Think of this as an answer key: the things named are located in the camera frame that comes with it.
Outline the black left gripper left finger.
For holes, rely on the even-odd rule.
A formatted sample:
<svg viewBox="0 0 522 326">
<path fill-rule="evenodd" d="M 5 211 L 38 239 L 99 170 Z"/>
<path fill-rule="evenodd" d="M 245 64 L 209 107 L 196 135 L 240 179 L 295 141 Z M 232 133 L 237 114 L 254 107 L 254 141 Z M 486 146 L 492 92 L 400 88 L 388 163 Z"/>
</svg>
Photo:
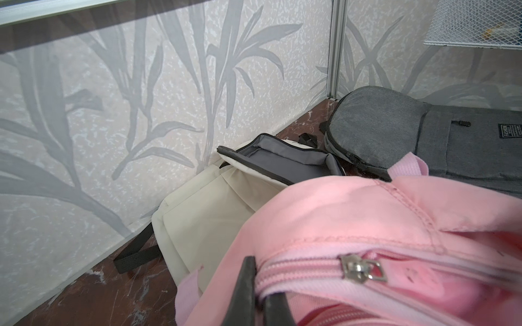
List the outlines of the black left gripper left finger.
<svg viewBox="0 0 522 326">
<path fill-rule="evenodd" d="M 256 259 L 244 258 L 230 304 L 221 326 L 254 326 L 256 324 Z"/>
</svg>

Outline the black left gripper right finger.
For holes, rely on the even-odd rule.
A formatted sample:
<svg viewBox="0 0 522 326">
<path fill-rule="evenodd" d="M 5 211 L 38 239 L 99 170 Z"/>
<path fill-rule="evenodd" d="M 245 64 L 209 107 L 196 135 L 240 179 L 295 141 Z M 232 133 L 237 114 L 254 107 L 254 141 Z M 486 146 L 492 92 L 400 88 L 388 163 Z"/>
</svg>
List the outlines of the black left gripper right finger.
<svg viewBox="0 0 522 326">
<path fill-rule="evenodd" d="M 263 326 L 296 326 L 285 293 L 273 293 L 263 302 Z"/>
</svg>

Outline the pink backpack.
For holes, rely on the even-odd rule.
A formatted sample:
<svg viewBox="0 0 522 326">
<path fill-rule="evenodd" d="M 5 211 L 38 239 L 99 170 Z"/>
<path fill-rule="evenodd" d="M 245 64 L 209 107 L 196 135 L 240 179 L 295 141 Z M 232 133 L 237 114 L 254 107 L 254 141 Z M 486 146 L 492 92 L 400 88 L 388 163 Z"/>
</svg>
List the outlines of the pink backpack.
<svg viewBox="0 0 522 326">
<path fill-rule="evenodd" d="M 205 291 L 178 288 L 178 325 L 221 325 L 256 259 L 256 324 L 285 293 L 296 325 L 520 325 L 521 200 L 430 176 L 408 153 L 391 181 L 321 177 L 241 227 Z"/>
</svg>

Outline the grey fabric backpack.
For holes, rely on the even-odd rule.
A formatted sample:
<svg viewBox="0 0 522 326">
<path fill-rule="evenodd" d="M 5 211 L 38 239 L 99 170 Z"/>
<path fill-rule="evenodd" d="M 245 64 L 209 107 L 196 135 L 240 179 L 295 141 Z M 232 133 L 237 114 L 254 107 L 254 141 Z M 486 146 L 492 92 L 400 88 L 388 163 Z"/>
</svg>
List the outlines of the grey fabric backpack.
<svg viewBox="0 0 522 326">
<path fill-rule="evenodd" d="M 432 105 L 365 86 L 337 103 L 324 142 L 329 152 L 382 179 L 412 153 L 432 176 L 521 196 L 518 111 Z"/>
</svg>

